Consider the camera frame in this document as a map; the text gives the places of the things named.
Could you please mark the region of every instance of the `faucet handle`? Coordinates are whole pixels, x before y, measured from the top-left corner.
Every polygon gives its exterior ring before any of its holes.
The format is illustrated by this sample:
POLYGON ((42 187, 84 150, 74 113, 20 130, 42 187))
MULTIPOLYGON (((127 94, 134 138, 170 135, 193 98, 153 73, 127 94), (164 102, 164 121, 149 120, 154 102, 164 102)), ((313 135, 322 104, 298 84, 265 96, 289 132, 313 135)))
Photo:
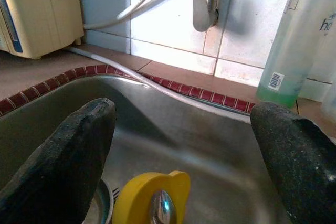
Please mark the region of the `faucet handle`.
POLYGON ((207 31, 211 26, 206 0, 193 0, 193 24, 197 31, 207 31))

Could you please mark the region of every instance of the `white tile wall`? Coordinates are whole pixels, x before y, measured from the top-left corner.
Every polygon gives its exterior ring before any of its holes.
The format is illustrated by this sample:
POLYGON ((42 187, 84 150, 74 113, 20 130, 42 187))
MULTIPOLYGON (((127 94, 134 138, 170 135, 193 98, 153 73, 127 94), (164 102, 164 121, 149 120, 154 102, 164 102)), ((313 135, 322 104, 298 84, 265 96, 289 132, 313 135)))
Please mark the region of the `white tile wall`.
MULTIPOLYGON (((85 22, 90 23, 114 17, 136 0, 81 1, 85 22)), ((219 0, 218 24, 199 33, 192 24, 192 0, 147 0, 131 21, 89 31, 86 40, 89 44, 257 86, 285 3, 286 0, 219 0)), ((311 79, 331 82, 335 76, 327 75, 323 69, 332 72, 336 68, 333 52, 321 56, 322 63, 314 67, 311 79)), ((319 100, 328 87, 308 80, 301 94, 308 97, 314 88, 321 91, 320 97, 314 98, 319 100)))

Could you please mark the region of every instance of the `stainless steel sink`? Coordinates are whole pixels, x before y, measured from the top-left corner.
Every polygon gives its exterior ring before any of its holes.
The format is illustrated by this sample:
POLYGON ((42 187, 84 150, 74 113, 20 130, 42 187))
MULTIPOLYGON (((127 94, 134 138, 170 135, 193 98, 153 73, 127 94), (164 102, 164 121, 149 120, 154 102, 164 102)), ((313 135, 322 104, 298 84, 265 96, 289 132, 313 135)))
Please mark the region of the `stainless steel sink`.
POLYGON ((111 188, 140 173, 181 170, 192 181, 185 224, 290 223, 248 116, 206 112, 114 76, 75 80, 1 117, 0 188, 66 116, 99 97, 117 106, 103 173, 111 188))

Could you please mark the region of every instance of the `green liquid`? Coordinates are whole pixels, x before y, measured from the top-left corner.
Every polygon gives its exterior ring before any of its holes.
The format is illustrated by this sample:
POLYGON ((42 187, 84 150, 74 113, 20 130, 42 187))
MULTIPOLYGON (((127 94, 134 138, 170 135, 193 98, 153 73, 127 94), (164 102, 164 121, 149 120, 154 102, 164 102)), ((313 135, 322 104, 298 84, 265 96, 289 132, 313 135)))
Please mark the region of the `green liquid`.
POLYGON ((297 95, 281 94, 275 90, 265 88, 261 85, 259 85, 258 90, 257 90, 257 98, 260 101, 274 102, 280 105, 284 105, 288 108, 291 108, 294 106, 297 97, 298 97, 297 95))

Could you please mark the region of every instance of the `red tile trim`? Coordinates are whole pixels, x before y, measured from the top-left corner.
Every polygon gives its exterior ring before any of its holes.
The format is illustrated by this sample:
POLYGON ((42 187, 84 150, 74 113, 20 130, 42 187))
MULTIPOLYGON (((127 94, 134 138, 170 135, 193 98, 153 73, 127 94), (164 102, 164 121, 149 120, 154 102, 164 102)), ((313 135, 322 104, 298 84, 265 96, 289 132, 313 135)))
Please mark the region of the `red tile trim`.
MULTIPOLYGON (((45 82, 41 82, 29 89, 26 89, 18 94, 0 101, 0 116, 9 113, 10 111, 27 104, 28 102, 54 90, 72 80, 86 76, 94 76, 96 74, 113 74, 132 79, 129 75, 107 65, 87 66, 76 69, 71 69, 54 78, 50 78, 45 82)), ((162 86, 174 90, 183 95, 198 98, 204 101, 212 102, 214 104, 222 105, 235 109, 240 112, 250 113, 254 103, 245 102, 232 97, 227 97, 222 94, 217 94, 208 90, 184 85, 175 81, 166 80, 157 76, 152 76, 146 73, 140 73, 146 78, 161 84, 162 86)))

